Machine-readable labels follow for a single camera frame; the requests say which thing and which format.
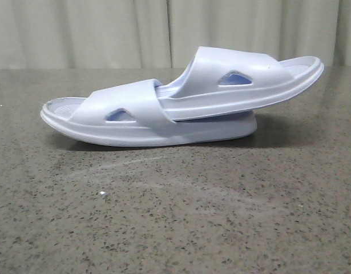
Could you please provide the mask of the white pleated curtain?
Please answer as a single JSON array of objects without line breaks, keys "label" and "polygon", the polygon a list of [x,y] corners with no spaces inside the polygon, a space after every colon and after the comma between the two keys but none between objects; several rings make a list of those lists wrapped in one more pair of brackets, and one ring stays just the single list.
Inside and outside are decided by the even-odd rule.
[{"label": "white pleated curtain", "polygon": [[199,46],[351,66],[351,1],[0,1],[0,69],[182,68]]}]

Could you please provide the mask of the light blue slipper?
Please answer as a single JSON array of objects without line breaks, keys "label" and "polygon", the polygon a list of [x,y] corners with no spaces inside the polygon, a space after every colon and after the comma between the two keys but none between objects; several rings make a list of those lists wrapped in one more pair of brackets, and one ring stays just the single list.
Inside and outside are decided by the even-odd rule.
[{"label": "light blue slipper", "polygon": [[181,76],[155,90],[171,119],[190,120],[289,100],[309,88],[323,70],[313,56],[277,61],[267,54],[199,47]]},{"label": "light blue slipper", "polygon": [[115,147],[157,147],[242,138],[256,131],[254,113],[176,122],[162,108],[156,79],[94,91],[89,97],[56,98],[41,118],[63,135]]}]

